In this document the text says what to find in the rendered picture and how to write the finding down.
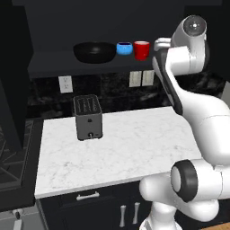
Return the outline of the dark drawer front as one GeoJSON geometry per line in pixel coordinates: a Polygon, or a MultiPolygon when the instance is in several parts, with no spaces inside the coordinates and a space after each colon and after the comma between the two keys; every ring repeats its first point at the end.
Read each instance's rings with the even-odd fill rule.
{"type": "Polygon", "coordinates": [[[124,199],[129,196],[130,186],[128,184],[113,185],[109,187],[97,188],[92,190],[82,190],[73,193],[60,195],[58,203],[61,208],[76,207],[83,204],[91,204],[95,202],[107,201],[110,199],[124,199]],[[95,192],[100,193],[100,197],[93,199],[76,200],[76,197],[80,194],[81,196],[91,195],[95,192]]]}

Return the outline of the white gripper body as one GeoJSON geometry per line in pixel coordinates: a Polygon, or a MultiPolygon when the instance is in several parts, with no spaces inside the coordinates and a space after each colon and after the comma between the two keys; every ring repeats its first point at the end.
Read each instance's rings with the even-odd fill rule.
{"type": "Polygon", "coordinates": [[[158,51],[159,49],[168,49],[171,47],[171,39],[170,38],[159,38],[155,41],[154,50],[158,51]]]}

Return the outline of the dark cabinet door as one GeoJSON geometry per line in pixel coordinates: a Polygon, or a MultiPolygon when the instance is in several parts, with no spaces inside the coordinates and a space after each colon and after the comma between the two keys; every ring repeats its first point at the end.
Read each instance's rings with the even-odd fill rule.
{"type": "Polygon", "coordinates": [[[23,148],[32,55],[25,8],[0,0],[0,127],[11,151],[23,148]]]}

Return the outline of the red cup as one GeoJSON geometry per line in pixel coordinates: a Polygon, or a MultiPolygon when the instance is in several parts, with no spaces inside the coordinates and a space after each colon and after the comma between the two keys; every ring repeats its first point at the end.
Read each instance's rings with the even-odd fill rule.
{"type": "Polygon", "coordinates": [[[146,60],[149,55],[150,43],[148,41],[135,41],[134,54],[136,60],[146,60]]]}

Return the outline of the white wall socket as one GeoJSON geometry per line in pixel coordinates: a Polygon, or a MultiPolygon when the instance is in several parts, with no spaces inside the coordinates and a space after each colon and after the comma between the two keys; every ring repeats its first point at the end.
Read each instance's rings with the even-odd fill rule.
{"type": "Polygon", "coordinates": [[[73,91],[71,75],[60,76],[58,82],[61,93],[71,93],[73,91]]]}

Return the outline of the grey toaster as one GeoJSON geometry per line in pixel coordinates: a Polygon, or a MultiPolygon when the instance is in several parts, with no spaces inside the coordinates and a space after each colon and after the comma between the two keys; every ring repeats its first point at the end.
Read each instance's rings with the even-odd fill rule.
{"type": "Polygon", "coordinates": [[[77,138],[80,141],[102,138],[102,108],[94,94],[73,99],[77,138]]]}

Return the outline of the blue bowl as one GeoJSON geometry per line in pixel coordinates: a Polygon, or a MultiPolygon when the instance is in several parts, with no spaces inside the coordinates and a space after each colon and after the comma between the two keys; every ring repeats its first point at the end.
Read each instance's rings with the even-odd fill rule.
{"type": "Polygon", "coordinates": [[[122,56],[130,55],[133,51],[133,46],[130,42],[118,42],[117,53],[122,56]]]}

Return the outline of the white wall switch plate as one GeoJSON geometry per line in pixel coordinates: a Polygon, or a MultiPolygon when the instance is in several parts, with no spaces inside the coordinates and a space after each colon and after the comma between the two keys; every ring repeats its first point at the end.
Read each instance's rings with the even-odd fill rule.
{"type": "Polygon", "coordinates": [[[141,71],[131,71],[129,74],[129,86],[139,87],[141,85],[141,71]]]}
{"type": "Polygon", "coordinates": [[[155,71],[154,70],[145,70],[143,72],[142,85],[151,86],[154,83],[155,71]]]}

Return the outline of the dark cupboard door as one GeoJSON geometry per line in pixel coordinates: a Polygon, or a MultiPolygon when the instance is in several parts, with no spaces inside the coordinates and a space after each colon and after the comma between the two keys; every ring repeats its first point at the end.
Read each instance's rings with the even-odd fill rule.
{"type": "Polygon", "coordinates": [[[139,230],[142,222],[148,217],[152,207],[151,201],[144,200],[139,194],[132,195],[130,198],[130,230],[139,230]],[[134,217],[134,204],[135,202],[139,202],[139,211],[138,211],[138,222],[133,225],[133,217],[134,217]]]}
{"type": "Polygon", "coordinates": [[[68,208],[63,212],[65,230],[127,230],[128,203],[110,199],[94,204],[68,208]],[[120,206],[126,205],[125,226],[119,227],[120,206]]]}

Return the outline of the black oven knob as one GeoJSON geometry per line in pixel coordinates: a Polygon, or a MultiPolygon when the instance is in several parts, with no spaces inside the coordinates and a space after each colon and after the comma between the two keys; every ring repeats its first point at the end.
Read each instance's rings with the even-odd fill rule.
{"type": "Polygon", "coordinates": [[[22,210],[21,208],[15,209],[15,210],[12,211],[12,213],[15,215],[15,217],[16,217],[17,219],[20,219],[20,218],[21,218],[21,215],[22,215],[22,213],[23,213],[23,210],[22,210]]]}

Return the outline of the black hob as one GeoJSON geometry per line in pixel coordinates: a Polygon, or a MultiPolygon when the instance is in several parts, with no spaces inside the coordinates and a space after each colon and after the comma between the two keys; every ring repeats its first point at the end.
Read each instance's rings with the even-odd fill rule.
{"type": "Polygon", "coordinates": [[[28,119],[22,150],[11,152],[0,128],[0,212],[34,205],[42,130],[42,119],[28,119]]]}

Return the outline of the black bowl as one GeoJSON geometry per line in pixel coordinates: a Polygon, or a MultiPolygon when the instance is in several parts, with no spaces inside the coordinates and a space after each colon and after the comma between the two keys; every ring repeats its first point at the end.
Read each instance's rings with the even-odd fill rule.
{"type": "Polygon", "coordinates": [[[86,64],[108,63],[116,56],[116,46],[108,42],[79,43],[74,45],[73,51],[76,59],[86,64]]]}

